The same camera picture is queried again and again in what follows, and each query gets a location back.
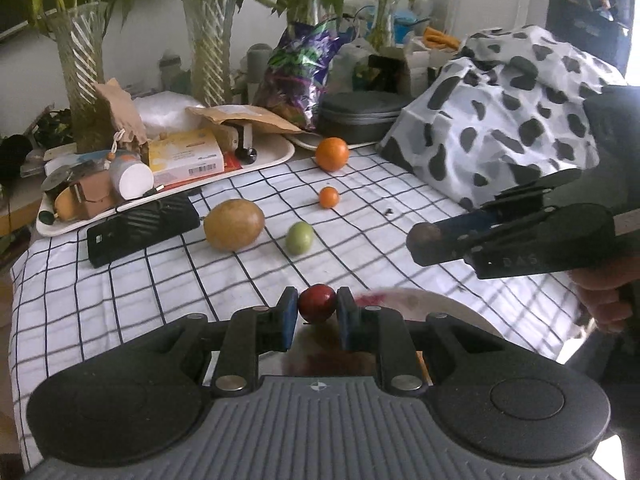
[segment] table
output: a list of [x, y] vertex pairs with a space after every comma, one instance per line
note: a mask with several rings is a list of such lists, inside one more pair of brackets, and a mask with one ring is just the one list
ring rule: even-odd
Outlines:
[[[324, 186], [340, 192], [333, 210], [318, 205]], [[84, 228], [36, 241], [15, 264], [10, 367], [27, 468], [42, 457], [26, 406], [47, 376], [185, 314], [229, 319], [240, 308], [273, 306], [287, 285], [423, 288], [468, 305], [508, 340], [551, 358], [577, 333], [578, 301], [562, 274], [481, 281], [461, 261], [414, 264], [404, 246], [409, 229], [462, 209], [370, 147], [354, 150], [334, 174], [309, 158], [294, 160], [215, 182], [191, 200], [205, 216], [238, 197], [257, 203], [266, 217], [258, 239], [238, 253], [213, 250], [199, 227], [94, 269]], [[284, 237], [299, 220], [317, 239], [308, 253], [291, 257]]]

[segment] cow print fabric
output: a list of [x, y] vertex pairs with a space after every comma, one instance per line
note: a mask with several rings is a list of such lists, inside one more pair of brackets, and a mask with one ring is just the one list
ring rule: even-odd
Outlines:
[[380, 143], [382, 155], [466, 208], [598, 162], [582, 101], [626, 84], [603, 61], [524, 27], [472, 35]]

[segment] barcode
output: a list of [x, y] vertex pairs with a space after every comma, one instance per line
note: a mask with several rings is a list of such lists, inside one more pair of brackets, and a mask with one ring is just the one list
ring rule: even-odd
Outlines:
[[207, 164], [206, 166], [198, 166], [197, 168], [191, 168], [189, 170], [190, 175], [195, 175], [196, 173], [203, 173], [204, 171], [212, 171], [216, 169], [215, 164]]

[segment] human hand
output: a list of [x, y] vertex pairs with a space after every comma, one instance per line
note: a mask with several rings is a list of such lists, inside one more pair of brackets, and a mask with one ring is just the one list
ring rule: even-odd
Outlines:
[[570, 270], [568, 274], [598, 328], [608, 333], [622, 332], [632, 309], [620, 300], [618, 288], [640, 280], [640, 256], [620, 256], [597, 267]]

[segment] orange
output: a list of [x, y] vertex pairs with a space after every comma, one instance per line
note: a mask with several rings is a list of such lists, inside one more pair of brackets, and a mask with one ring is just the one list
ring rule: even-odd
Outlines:
[[318, 198], [320, 199], [320, 205], [325, 209], [331, 209], [340, 202], [338, 190], [331, 186], [323, 187]]
[[325, 171], [338, 171], [349, 160], [349, 147], [338, 137], [323, 139], [316, 149], [316, 164]]

